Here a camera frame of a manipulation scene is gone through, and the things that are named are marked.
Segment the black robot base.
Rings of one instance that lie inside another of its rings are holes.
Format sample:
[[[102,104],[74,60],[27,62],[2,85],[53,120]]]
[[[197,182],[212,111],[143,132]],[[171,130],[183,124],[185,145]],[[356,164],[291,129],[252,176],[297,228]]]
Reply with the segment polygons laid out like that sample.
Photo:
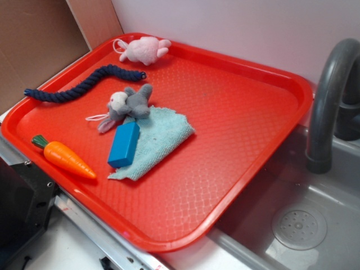
[[[1,160],[1,269],[45,233],[57,185],[34,163]]]

